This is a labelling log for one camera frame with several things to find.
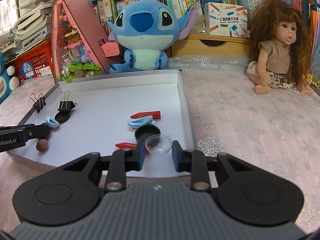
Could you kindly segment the small black round cap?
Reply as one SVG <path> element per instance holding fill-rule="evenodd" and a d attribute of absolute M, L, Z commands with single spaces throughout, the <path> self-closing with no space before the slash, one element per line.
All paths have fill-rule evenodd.
<path fill-rule="evenodd" d="M 160 135 L 160 129 L 155 125 L 143 125 L 136 129 L 135 131 L 135 139 L 136 144 L 138 144 L 140 139 L 147 140 L 149 137 L 154 135 Z"/>

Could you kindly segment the pink triangular diorama house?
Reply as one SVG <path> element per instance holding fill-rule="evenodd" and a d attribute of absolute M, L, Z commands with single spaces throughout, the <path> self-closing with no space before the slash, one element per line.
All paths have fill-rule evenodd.
<path fill-rule="evenodd" d="M 110 41 L 88 0 L 54 0 L 52 61 L 56 82 L 109 73 L 120 62 L 120 49 Z"/>

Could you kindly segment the large black binder clip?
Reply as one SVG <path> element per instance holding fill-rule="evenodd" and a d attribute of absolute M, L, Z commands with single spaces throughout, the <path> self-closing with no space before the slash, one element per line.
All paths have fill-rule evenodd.
<path fill-rule="evenodd" d="M 57 109 L 59 112 L 70 112 L 77 106 L 77 103 L 69 100 L 70 94 L 71 92 L 69 90 L 64 92 L 64 98 L 62 101 L 60 101 L 59 107 Z"/>

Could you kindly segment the wooden drawer box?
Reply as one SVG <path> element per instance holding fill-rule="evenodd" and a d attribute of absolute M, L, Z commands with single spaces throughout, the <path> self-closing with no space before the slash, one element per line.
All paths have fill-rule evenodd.
<path fill-rule="evenodd" d="M 189 34 L 168 49 L 171 57 L 194 55 L 232 55 L 249 57 L 247 38 Z"/>

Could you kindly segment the Stitch plush toy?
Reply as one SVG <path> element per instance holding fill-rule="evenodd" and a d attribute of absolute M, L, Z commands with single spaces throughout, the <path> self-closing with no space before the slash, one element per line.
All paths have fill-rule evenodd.
<path fill-rule="evenodd" d="M 188 36 L 196 18 L 194 5 L 177 18 L 159 1 L 141 0 L 129 4 L 113 22 L 108 21 L 109 40 L 125 48 L 124 62 L 109 64 L 109 72 L 165 69 L 168 63 L 165 50 Z"/>

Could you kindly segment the brown-haired doll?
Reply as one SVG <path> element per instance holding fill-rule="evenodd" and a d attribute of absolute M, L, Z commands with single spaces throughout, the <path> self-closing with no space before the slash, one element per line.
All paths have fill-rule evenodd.
<path fill-rule="evenodd" d="M 311 95 L 305 73 L 310 66 L 310 41 L 301 13 L 282 0 L 266 0 L 249 22 L 252 62 L 246 74 L 256 94 L 296 87 Z"/>

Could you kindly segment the white label printer box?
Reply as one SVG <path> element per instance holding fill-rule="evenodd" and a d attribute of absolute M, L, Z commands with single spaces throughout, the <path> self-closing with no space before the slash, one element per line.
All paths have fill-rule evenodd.
<path fill-rule="evenodd" d="M 206 32 L 211 36 L 247 38 L 247 8 L 225 3 L 205 4 Z"/>

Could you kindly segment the stack of books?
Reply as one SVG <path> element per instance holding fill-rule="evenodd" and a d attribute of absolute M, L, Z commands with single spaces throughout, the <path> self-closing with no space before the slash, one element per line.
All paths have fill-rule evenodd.
<path fill-rule="evenodd" d="M 49 31 L 52 0 L 1 0 L 1 53 L 16 52 Z"/>

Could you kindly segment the blue hair clip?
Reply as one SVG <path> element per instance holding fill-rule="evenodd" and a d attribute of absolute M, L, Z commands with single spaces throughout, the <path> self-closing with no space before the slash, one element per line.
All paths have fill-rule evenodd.
<path fill-rule="evenodd" d="M 48 127 L 50 127 L 51 129 L 57 129 L 60 126 L 60 123 L 58 121 L 56 121 L 55 119 L 53 119 L 50 116 L 45 116 L 45 120 L 46 120 L 46 124 Z"/>
<path fill-rule="evenodd" d="M 153 116 L 147 115 L 140 118 L 130 119 L 127 122 L 127 125 L 132 129 L 138 129 L 141 126 L 153 125 L 154 123 L 155 123 L 155 120 L 153 119 Z"/>

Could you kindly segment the brown nut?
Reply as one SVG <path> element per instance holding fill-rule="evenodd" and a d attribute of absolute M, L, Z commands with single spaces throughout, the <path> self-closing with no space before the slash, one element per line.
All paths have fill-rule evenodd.
<path fill-rule="evenodd" d="M 49 147 L 49 144 L 48 144 L 48 140 L 46 139 L 41 139 L 36 144 L 36 149 L 39 152 L 45 152 L 46 150 L 48 150 L 48 147 Z"/>

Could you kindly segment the clear plastic dome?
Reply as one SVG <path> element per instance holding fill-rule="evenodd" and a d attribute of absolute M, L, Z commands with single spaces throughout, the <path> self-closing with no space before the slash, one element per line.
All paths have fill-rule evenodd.
<path fill-rule="evenodd" d="M 165 155 L 172 148 L 172 134 L 157 134 L 148 137 L 145 142 L 146 150 L 153 155 Z"/>

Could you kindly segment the red plastic crate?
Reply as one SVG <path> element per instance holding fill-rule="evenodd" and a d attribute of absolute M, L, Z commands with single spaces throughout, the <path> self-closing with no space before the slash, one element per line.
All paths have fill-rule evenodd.
<path fill-rule="evenodd" d="M 51 41 L 46 40 L 5 64 L 15 67 L 20 82 L 38 77 L 53 77 Z"/>

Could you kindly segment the red plastic peg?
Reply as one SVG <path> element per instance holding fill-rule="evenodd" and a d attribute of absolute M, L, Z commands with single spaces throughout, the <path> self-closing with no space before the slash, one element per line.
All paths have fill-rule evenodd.
<path fill-rule="evenodd" d="M 124 149 L 134 149 L 136 147 L 137 144 L 135 143 L 130 143 L 130 142 L 121 142 L 121 143 L 117 143 L 115 144 L 115 147 L 121 150 Z"/>
<path fill-rule="evenodd" d="M 152 116 L 154 120 L 161 119 L 161 111 L 138 112 L 130 116 L 131 119 L 138 119 L 146 116 Z"/>

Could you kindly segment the small binder clip on tray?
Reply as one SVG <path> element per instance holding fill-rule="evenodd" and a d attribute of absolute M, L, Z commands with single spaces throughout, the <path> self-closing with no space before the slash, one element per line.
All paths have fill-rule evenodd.
<path fill-rule="evenodd" d="M 33 101 L 33 109 L 35 109 L 37 113 L 40 113 L 40 111 L 46 105 L 46 98 L 44 97 L 44 94 L 41 93 L 38 97 L 36 97 L 35 93 L 31 93 L 29 98 Z"/>

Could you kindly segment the Doraemon plush toy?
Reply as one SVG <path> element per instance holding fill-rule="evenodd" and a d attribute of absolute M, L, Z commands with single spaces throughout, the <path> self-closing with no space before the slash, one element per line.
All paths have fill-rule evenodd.
<path fill-rule="evenodd" d="M 5 68 L 2 54 L 0 54 L 0 64 L 0 103 L 2 103 L 10 95 L 12 91 L 19 87 L 20 82 L 19 79 L 15 76 L 14 66 L 9 66 L 8 68 Z"/>

